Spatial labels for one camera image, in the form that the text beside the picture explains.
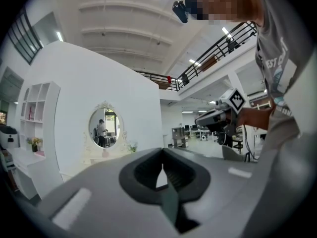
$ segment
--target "gray t-shirt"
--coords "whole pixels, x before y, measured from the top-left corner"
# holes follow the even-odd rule
[[[269,118],[263,151],[279,148],[296,137],[299,129],[284,102],[284,94],[303,71],[314,43],[305,25],[287,0],[262,0],[264,25],[258,28],[256,62],[269,95],[276,104]]]

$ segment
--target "human arm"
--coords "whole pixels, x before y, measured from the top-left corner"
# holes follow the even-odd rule
[[[243,108],[238,115],[237,126],[249,125],[255,128],[268,129],[269,116],[275,109],[275,105],[270,109],[257,110],[252,108]]]

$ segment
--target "glass railing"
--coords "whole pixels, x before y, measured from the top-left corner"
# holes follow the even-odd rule
[[[31,64],[43,45],[31,26],[23,8],[8,30],[8,36],[20,55]]]

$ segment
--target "white ceiling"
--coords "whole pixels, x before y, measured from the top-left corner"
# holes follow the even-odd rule
[[[195,21],[201,25],[197,27],[190,19],[182,24],[172,11],[174,1],[56,0],[54,15],[65,41],[131,69],[178,77],[191,65],[190,59],[196,60],[223,36],[223,27],[230,31],[237,23]],[[180,45],[182,40],[188,44]],[[263,77],[255,63],[238,76],[246,94],[263,89]],[[229,87],[230,81],[223,78],[180,105],[206,109],[209,101]]]
[[[176,0],[74,0],[77,38],[66,41],[107,56],[129,68],[162,73],[161,64],[180,37],[183,24],[172,12]],[[68,24],[60,13],[60,24]]]

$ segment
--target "white sticker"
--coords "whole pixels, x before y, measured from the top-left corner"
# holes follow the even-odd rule
[[[235,176],[239,176],[239,177],[243,177],[243,178],[250,178],[252,176],[251,172],[246,172],[240,169],[236,169],[234,167],[230,167],[228,169],[229,174],[235,175]]]

